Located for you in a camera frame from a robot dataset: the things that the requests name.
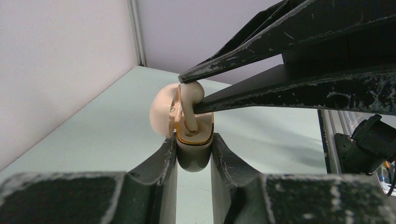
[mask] beige plastic object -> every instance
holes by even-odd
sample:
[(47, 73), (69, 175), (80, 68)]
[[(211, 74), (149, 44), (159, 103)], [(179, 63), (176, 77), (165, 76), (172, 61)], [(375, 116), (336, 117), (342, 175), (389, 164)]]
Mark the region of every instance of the beige plastic object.
[[(209, 146), (213, 139), (214, 115), (195, 115), (192, 110), (192, 105), (199, 103), (203, 96), (203, 88), (198, 82), (185, 84), (183, 87), (178, 83), (170, 84), (158, 92), (150, 108), (150, 123), (156, 133), (171, 138), (176, 129), (179, 146), (177, 159), (180, 166), (190, 172), (204, 169), (211, 154)], [(184, 116), (181, 99), (189, 122)], [(194, 124), (195, 131), (190, 131)]]

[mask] beige lid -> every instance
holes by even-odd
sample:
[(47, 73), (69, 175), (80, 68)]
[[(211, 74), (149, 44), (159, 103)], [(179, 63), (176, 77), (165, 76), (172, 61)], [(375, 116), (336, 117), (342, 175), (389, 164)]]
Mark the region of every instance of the beige lid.
[(171, 138), (180, 118), (180, 83), (163, 87), (150, 108), (150, 124), (153, 130), (165, 138)]

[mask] white wall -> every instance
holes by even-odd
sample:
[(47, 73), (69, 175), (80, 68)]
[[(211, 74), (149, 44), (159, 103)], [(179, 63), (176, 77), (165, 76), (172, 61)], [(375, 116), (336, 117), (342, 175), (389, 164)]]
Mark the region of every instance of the white wall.
[[(140, 0), (148, 66), (176, 73), (215, 54), (258, 12), (280, 0)], [(234, 84), (283, 63), (281, 56), (211, 80)]]
[(127, 0), (1, 0), (0, 170), (135, 65)]

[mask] tabletop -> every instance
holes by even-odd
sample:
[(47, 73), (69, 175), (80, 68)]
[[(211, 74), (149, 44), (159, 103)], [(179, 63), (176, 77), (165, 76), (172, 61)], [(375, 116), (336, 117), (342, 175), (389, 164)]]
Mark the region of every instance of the tabletop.
[[(129, 171), (163, 143), (150, 126), (158, 91), (178, 74), (134, 67), (23, 156), (0, 172)], [(201, 80), (205, 95), (228, 84)], [(250, 107), (215, 112), (215, 132), (229, 148), (267, 174), (325, 174), (318, 113), (313, 109)], [(210, 164), (201, 172), (178, 168), (177, 223), (210, 224)]]

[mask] wire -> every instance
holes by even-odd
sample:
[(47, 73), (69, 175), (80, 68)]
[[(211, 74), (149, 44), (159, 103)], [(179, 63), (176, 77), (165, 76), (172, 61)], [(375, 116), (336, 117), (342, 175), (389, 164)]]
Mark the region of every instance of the wire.
[(387, 193), (388, 197), (392, 195), (393, 189), (395, 189), (395, 185), (396, 185), (396, 171), (395, 171), (395, 169), (393, 169), (392, 184), (390, 185), (390, 189)]

